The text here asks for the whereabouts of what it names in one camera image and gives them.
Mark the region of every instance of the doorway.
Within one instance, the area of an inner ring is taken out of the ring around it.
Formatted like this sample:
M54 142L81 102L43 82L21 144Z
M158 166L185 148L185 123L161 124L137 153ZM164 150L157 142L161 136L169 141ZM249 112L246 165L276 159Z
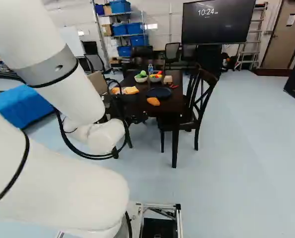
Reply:
M295 1L283 0L262 68L286 69L295 55Z

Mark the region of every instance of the blue plate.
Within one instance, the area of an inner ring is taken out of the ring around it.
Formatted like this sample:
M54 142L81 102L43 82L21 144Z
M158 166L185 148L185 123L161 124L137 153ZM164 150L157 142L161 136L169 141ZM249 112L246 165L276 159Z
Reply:
M167 99L172 95L172 90L165 87L151 88L147 91L147 98Z

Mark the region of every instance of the wall sign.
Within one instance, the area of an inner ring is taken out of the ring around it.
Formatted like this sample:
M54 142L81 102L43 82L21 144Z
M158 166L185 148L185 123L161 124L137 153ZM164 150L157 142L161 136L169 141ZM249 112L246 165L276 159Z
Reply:
M294 22L295 22L295 13L291 13L287 20L286 26L293 26Z

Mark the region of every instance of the bowl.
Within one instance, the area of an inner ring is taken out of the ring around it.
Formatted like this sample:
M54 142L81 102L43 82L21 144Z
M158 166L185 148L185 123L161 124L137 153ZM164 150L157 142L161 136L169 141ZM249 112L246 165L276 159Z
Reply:
M137 77L137 75L136 75L136 76L134 76L134 79L135 79L135 81L136 81L137 83L144 83L144 82L147 81L148 77L146 76L146 77L144 77L144 78L139 78L139 77Z
M163 75L162 74L159 74L159 78L154 78L154 77L151 77L152 75L154 74L151 74L149 76L149 80L152 82L152 83L158 83L159 81L161 81L163 79Z

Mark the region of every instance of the white bowl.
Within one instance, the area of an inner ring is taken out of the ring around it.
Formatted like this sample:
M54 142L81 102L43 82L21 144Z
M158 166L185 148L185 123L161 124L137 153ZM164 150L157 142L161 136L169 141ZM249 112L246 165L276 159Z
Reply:
M148 77L144 77L144 78L137 78L137 76L134 76L134 79L136 80L137 83L144 83L147 81Z
M161 81L163 79L163 75L161 75L161 77L159 78L151 78L149 77L149 80L152 82L152 83L158 83L159 81Z

